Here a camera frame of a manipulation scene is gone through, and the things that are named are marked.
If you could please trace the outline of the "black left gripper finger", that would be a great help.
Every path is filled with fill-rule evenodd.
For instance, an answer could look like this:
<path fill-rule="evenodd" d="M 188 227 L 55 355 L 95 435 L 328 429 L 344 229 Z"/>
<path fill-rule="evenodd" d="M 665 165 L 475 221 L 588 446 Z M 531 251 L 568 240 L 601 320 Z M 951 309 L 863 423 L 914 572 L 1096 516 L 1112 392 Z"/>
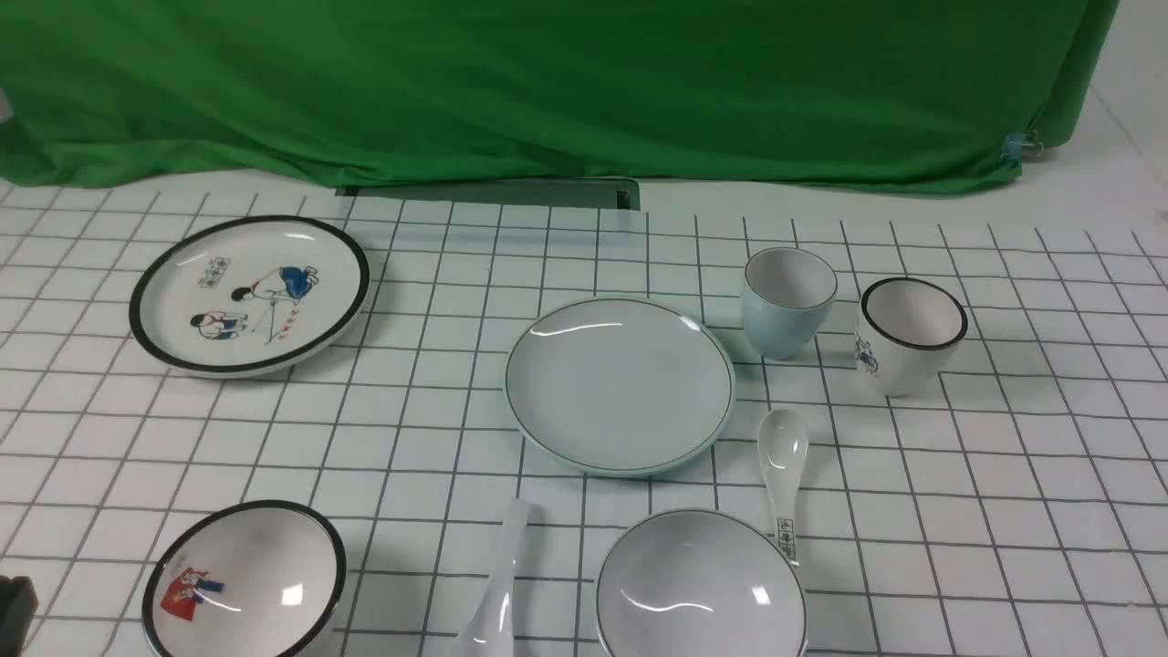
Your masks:
<path fill-rule="evenodd" d="M 21 656 L 39 597 L 32 578 L 1 578 L 1 656 Z"/>

